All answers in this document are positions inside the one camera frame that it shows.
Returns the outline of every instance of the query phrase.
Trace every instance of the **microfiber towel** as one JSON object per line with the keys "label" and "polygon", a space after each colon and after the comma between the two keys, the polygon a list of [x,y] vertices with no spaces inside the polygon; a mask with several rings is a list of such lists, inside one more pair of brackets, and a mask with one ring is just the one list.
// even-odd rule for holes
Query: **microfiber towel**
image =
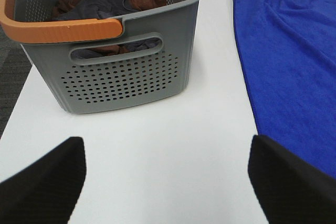
{"label": "microfiber towel", "polygon": [[259,134],[336,178],[336,0],[234,0]]}

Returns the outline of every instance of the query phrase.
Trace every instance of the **white table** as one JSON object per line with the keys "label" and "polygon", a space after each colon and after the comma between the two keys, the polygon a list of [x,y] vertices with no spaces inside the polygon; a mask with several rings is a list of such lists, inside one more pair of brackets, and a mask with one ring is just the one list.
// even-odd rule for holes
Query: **white table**
{"label": "white table", "polygon": [[82,136],[87,177],[69,223],[266,224],[232,20],[232,0],[201,0],[186,90],[133,108],[69,114],[33,67],[0,141],[0,181]]}

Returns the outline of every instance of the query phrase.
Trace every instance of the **floor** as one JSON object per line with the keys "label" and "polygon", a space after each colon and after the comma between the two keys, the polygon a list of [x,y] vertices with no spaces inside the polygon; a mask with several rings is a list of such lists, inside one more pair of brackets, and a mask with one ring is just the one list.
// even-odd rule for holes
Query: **floor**
{"label": "floor", "polygon": [[20,44],[0,28],[0,138],[31,67]]}

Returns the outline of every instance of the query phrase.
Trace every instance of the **perforated holes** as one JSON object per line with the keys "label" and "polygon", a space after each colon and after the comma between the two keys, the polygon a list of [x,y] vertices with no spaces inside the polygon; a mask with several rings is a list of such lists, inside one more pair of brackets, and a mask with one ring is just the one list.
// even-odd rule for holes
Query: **perforated holes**
{"label": "perforated holes", "polygon": [[[124,62],[80,66],[81,71],[78,71],[79,66],[71,66],[71,70],[68,70],[60,79],[64,83],[68,95],[78,102],[87,104],[108,102],[107,98],[110,96],[113,97],[110,102],[136,99],[138,96],[161,92],[173,85],[174,79],[178,77],[178,60],[178,57],[174,57],[172,54],[167,55],[163,51],[156,55]],[[90,74],[78,75],[79,72],[89,72]]]}

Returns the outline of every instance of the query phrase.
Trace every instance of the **gray plastic basket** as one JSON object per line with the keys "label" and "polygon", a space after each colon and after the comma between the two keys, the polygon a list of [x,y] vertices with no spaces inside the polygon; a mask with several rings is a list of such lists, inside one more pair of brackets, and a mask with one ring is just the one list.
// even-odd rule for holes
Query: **gray plastic basket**
{"label": "gray plastic basket", "polygon": [[[23,44],[60,106],[71,113],[126,108],[167,98],[187,85],[199,0],[167,0],[168,5],[117,17],[118,38],[53,44]],[[48,18],[56,0],[16,0],[15,20]],[[94,59],[71,52],[159,38],[155,48]]]}

